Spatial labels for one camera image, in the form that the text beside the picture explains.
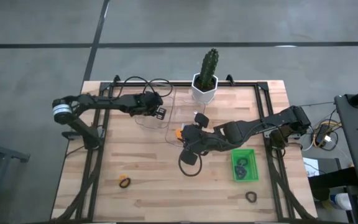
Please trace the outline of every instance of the cactus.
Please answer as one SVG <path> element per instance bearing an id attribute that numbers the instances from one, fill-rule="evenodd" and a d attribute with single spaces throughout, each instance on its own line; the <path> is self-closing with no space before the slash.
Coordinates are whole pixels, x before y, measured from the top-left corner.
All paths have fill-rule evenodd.
<path id="1" fill-rule="evenodd" d="M 209 91 L 214 88 L 213 75 L 216 65 L 218 64 L 219 54 L 216 49 L 211 49 L 204 57 L 201 66 L 200 76 L 197 80 L 198 89 L 201 91 Z"/>

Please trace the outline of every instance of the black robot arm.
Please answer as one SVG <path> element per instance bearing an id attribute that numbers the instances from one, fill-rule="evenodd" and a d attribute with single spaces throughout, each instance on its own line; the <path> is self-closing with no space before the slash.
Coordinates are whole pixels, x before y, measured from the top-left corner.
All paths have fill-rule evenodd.
<path id="1" fill-rule="evenodd" d="M 53 118 L 59 124 L 68 124 L 84 139 L 85 149 L 97 149 L 101 139 L 96 128 L 89 127 L 80 115 L 90 109 L 119 110 L 130 116 L 156 116 L 163 119 L 165 110 L 161 96 L 157 92 L 146 91 L 140 94 L 122 95 L 119 97 L 91 96 L 81 94 L 66 96 L 52 102 Z"/>
<path id="2" fill-rule="evenodd" d="M 197 124 L 186 125 L 181 132 L 184 150 L 180 160 L 189 165 L 194 165 L 198 156 L 205 156 L 209 151 L 223 152 L 241 147 L 251 136 L 271 129 L 270 145 L 283 149 L 289 135 L 303 135 L 310 126 L 308 117 L 298 106 L 254 121 L 231 121 L 214 127 L 213 133 L 202 130 L 209 121 L 205 115 L 198 113 L 195 121 Z"/>

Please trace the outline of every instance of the potted cactus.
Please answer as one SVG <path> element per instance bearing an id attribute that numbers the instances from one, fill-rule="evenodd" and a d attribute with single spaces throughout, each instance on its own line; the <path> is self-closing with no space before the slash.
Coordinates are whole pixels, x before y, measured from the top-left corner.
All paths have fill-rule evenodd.
<path id="1" fill-rule="evenodd" d="M 216 49 L 211 49 L 204 57 L 201 72 L 194 74 L 191 89 L 193 98 L 202 103 L 210 103 L 215 97 L 218 88 L 218 78 L 214 76 L 219 54 Z"/>

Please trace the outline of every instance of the wooden tabletop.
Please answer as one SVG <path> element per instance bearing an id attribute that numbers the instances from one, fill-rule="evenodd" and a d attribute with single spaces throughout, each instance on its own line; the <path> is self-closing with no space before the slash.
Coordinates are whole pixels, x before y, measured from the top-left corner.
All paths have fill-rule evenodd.
<path id="1" fill-rule="evenodd" d="M 266 81 L 269 85 L 274 113 L 289 107 L 284 82 Z M 98 94 L 100 82 L 84 82 L 82 93 Z M 125 87 L 122 94 L 140 93 L 143 87 Z M 164 98 L 164 106 L 172 110 L 171 122 L 159 123 L 157 129 L 139 125 L 142 118 L 131 118 L 120 111 L 111 111 L 104 147 L 101 177 L 94 211 L 95 222 L 253 222 L 275 221 L 275 207 L 262 134 L 252 136 L 241 148 L 255 150 L 258 182 L 238 183 L 233 180 L 231 152 L 210 152 L 203 158 L 203 170 L 196 177 L 184 176 L 178 168 L 182 148 L 175 142 L 175 129 L 191 123 L 194 110 L 202 105 L 191 102 L 188 87 L 175 88 L 173 98 Z M 264 96 L 264 111 L 267 114 Z M 209 128 L 233 121 L 259 118 L 255 91 L 251 87 L 219 87 L 215 99 L 205 107 Z M 91 124 L 94 111 L 81 119 Z M 81 139 L 70 142 L 68 152 L 83 145 Z M 291 191 L 307 211 L 316 217 L 311 190 L 301 151 L 296 146 L 286 148 L 284 157 Z M 86 150 L 69 155 L 64 163 L 52 217 L 58 217 L 78 193 L 81 185 Z M 198 169 L 183 165 L 189 172 Z M 132 179 L 127 189 L 118 186 L 119 176 Z M 248 191 L 258 195 L 256 203 L 245 199 Z M 280 191 L 285 211 L 283 193 Z"/>

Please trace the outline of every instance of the concrete floor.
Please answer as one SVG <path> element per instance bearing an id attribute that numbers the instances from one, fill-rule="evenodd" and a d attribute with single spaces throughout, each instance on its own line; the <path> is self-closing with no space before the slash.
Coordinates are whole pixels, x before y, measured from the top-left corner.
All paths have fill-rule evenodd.
<path id="1" fill-rule="evenodd" d="M 92 43 L 103 0 L 0 1 L 0 44 Z M 112 0 L 101 42 L 358 41 L 358 1 Z M 358 47 L 221 48 L 216 74 L 284 80 L 290 103 L 358 92 Z M 189 80 L 208 49 L 99 49 L 91 80 L 139 75 Z M 48 220 L 67 141 L 54 98 L 79 93 L 90 49 L 0 49 L 0 145 L 31 153 L 14 162 L 0 195 L 0 223 Z M 306 107 L 312 122 L 333 105 Z M 350 157 L 343 133 L 340 149 Z M 305 157 L 338 157 L 311 149 Z M 319 210 L 324 220 L 344 213 Z"/>

